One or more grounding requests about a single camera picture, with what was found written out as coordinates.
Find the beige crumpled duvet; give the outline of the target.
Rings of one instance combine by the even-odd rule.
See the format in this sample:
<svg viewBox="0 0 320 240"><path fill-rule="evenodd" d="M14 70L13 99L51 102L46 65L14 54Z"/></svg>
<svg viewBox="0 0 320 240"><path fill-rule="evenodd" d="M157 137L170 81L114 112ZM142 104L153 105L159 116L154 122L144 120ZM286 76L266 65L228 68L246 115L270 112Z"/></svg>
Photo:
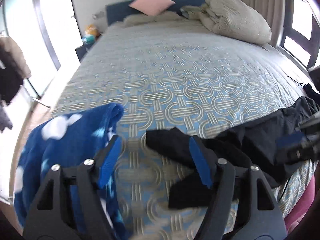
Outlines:
<svg viewBox="0 0 320 240"><path fill-rule="evenodd" d="M158 16L139 12L124 18L126 27L163 21L200 21L217 35L263 45L271 41L272 31L266 20L241 0L204 0L201 6L184 5L178 13L167 9Z"/></svg>

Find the dark framed window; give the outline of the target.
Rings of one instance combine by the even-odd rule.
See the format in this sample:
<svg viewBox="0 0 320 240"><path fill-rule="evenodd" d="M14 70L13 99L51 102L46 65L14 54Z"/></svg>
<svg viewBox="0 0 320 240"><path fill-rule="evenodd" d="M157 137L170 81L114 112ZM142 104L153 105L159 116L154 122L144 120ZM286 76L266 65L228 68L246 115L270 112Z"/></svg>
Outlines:
<svg viewBox="0 0 320 240"><path fill-rule="evenodd" d="M319 56L319 26L306 0L285 0L280 46L306 69L316 65Z"/></svg>

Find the black pants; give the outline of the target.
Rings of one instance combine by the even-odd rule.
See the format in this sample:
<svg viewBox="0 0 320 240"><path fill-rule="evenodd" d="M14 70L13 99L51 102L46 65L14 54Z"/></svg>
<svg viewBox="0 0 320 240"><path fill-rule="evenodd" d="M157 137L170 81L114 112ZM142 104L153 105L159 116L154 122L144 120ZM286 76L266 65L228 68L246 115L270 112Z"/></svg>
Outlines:
<svg viewBox="0 0 320 240"><path fill-rule="evenodd" d="M300 97L287 108L281 108L262 118L231 127L214 138L202 139L194 136L209 154L216 154L234 166L248 168L258 165L271 188L283 185L310 156L303 153L301 159L281 157L276 141L292 134L298 124L319 111L311 98ZM146 145L193 173L172 185L169 192L169 208L186 209L208 206L211 199L210 187L205 185L207 169L199 165L200 156L192 152L189 141L192 137L178 128L149 130Z"/></svg>

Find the hanging dark clothes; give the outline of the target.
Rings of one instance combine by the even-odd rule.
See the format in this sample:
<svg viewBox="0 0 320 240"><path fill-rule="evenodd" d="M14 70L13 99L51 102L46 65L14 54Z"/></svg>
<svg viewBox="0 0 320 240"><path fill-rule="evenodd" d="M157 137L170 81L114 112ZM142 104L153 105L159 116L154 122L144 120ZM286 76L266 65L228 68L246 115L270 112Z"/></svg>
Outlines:
<svg viewBox="0 0 320 240"><path fill-rule="evenodd" d="M4 107L11 104L30 77L31 70L19 45L10 36L1 35L1 132L13 127Z"/></svg>

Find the dark blue nightstand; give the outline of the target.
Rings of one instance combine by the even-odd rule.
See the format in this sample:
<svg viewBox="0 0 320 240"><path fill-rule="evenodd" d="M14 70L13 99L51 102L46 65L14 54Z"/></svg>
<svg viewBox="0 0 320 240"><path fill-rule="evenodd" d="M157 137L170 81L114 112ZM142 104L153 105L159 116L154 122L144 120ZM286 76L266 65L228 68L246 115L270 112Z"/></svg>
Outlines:
<svg viewBox="0 0 320 240"><path fill-rule="evenodd" d="M84 56L88 53L88 51L91 49L91 47L94 44L83 44L82 46L79 46L78 48L75 49L76 55L78 57L79 62L82 61Z"/></svg>

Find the blue white fleece blanket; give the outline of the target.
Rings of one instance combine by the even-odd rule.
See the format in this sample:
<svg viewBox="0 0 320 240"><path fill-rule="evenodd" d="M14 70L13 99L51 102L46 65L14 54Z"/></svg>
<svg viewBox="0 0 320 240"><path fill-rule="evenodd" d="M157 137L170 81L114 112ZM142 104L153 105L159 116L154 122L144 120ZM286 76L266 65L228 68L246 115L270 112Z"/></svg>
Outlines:
<svg viewBox="0 0 320 240"><path fill-rule="evenodd" d="M124 109L118 103L108 103L78 113L52 118L29 134L17 164L14 186L14 208L20 226L25 221L36 193L53 165L62 168L78 166L104 149L116 134L117 122ZM78 189L70 189L76 228L84 233L85 221L80 207ZM98 190L103 211L114 230L116 239L128 239L117 201L114 169L108 183Z"/></svg>

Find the pink pillow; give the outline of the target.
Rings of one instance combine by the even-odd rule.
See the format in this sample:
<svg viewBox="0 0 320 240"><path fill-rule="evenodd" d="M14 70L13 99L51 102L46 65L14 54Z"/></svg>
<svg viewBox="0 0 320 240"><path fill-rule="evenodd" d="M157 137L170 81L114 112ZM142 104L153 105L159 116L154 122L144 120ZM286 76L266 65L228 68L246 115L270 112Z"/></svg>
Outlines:
<svg viewBox="0 0 320 240"><path fill-rule="evenodd" d="M129 7L148 16L158 16L175 4L173 0L134 0Z"/></svg>

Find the orange teal nightstand items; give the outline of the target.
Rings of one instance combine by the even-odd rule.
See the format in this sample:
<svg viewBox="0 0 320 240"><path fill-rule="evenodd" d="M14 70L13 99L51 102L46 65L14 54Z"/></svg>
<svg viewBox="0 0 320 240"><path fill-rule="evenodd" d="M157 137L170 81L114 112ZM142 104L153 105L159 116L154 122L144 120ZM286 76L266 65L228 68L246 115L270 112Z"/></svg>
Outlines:
<svg viewBox="0 0 320 240"><path fill-rule="evenodd" d="M98 28L90 24L86 27L82 41L84 44L93 44L101 36Z"/></svg>

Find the blue patterned bedspread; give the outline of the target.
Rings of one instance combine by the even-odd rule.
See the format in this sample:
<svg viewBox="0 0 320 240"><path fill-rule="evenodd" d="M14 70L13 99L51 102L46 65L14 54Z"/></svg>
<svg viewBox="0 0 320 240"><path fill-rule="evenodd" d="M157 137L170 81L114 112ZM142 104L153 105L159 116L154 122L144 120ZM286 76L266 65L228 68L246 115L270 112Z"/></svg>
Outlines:
<svg viewBox="0 0 320 240"><path fill-rule="evenodd" d="M266 44L208 31L196 21L110 26L83 58L52 115L124 107L117 196L131 239L192 239L204 208L171 210L169 190L191 170L145 145L149 129L211 138L304 94L308 73Z"/></svg>

